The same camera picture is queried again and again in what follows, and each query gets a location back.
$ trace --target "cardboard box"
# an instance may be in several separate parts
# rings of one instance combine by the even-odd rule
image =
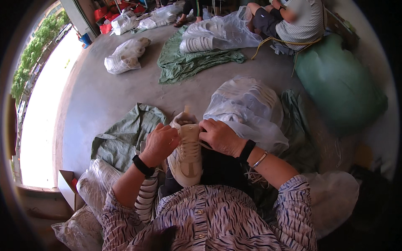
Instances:
[[[78,194],[76,187],[72,184],[74,178],[74,172],[59,170],[59,176],[57,178],[57,187],[66,199],[70,207],[75,211],[84,206],[85,201]]]

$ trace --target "striped shirt sleeve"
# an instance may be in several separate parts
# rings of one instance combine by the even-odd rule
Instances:
[[[125,250],[134,237],[144,228],[135,209],[122,206],[109,190],[102,213],[103,246],[102,250]]]
[[[291,178],[279,188],[274,208],[277,222],[270,227],[279,241],[293,250],[317,250],[310,187],[303,175]]]

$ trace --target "hand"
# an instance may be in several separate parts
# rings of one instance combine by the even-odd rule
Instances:
[[[247,140],[237,136],[227,124],[209,118],[199,125],[207,131],[201,132],[199,138],[206,141],[213,150],[233,157],[240,156]]]
[[[148,167],[155,167],[162,163],[178,146],[180,136],[176,128],[170,125],[163,126],[159,123],[155,129],[148,134],[147,144],[139,158]]]
[[[279,9],[282,4],[278,0],[272,0],[272,6],[274,6],[275,9]]]

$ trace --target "green woven sack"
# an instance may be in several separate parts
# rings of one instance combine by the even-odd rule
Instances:
[[[331,34],[299,53],[295,70],[326,125],[337,136],[361,131],[388,108],[369,70]]]

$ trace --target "blue container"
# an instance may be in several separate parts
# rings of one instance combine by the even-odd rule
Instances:
[[[84,49],[86,49],[92,43],[88,33],[85,33],[79,40],[85,44]]]

